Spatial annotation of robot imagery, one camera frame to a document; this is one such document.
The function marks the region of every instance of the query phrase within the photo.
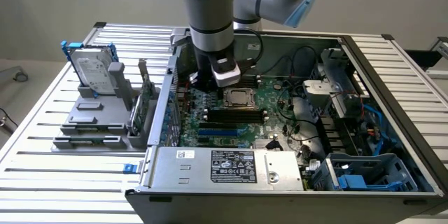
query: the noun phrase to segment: blue cable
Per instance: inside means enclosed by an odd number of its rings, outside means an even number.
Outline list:
[[[380,142],[376,145],[375,148],[375,152],[373,152],[373,156],[377,156],[380,154],[381,148],[383,148],[383,144],[384,144],[384,139],[389,139],[389,137],[387,136],[385,132],[383,131],[383,114],[380,111],[377,111],[375,108],[372,108],[369,105],[364,105],[364,108],[368,109],[369,111],[372,111],[379,117],[377,120],[380,122]]]

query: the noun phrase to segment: power supply label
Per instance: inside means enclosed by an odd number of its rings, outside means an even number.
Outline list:
[[[211,180],[215,183],[256,183],[253,152],[212,151]]]

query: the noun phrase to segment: metal slats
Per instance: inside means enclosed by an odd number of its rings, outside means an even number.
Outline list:
[[[448,140],[447,103],[435,94],[433,88],[409,64],[409,59],[389,41],[377,37],[353,37],[353,40],[437,157],[448,163],[448,141],[444,141]]]
[[[108,25],[93,33],[93,44],[116,44],[124,77],[135,88],[143,83],[139,58],[147,59],[152,82],[163,83],[171,31]],[[123,167],[145,154],[51,152],[79,97],[77,86],[73,69],[65,66],[35,115],[23,122],[24,131],[12,137],[15,144],[0,163],[0,223],[141,223],[123,194],[137,185],[139,174],[123,174]]]

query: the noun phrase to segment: green circuit board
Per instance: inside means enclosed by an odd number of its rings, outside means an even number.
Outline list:
[[[287,122],[276,111],[277,98],[283,89],[275,90],[275,84],[281,84],[281,81],[276,78],[261,77],[259,88],[253,89],[256,108],[267,111],[269,119],[264,123],[239,123],[239,136],[199,135],[200,123],[205,122],[203,119],[204,109],[223,108],[224,100],[219,99],[217,93],[204,93],[196,89],[189,89],[188,94],[185,92],[185,104],[188,101],[189,106],[193,107],[183,109],[180,146],[249,148],[256,139],[269,139],[275,133],[281,135],[283,126]],[[287,102],[287,100],[288,92],[281,97],[281,101]],[[285,109],[284,114],[292,116],[292,111]],[[208,138],[209,142],[200,141],[204,137]]]

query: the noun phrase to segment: blue latch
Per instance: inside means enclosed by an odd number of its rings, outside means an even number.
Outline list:
[[[123,168],[123,174],[137,174],[139,165],[125,164]]]
[[[403,182],[392,182],[387,185],[367,185],[361,175],[345,174],[337,177],[340,188],[344,191],[399,191]]]
[[[72,59],[71,59],[71,54],[68,53],[68,48],[67,48],[67,40],[63,40],[61,41],[61,48],[63,48],[63,52],[65,54],[65,57],[67,57],[67,60],[71,62]]]
[[[117,55],[117,47],[113,45],[113,43],[111,43],[109,45],[107,45],[111,49],[111,53],[112,53],[112,59],[115,62],[119,62],[119,55]]]
[[[68,44],[69,48],[81,48],[84,46],[83,42],[72,42]]]

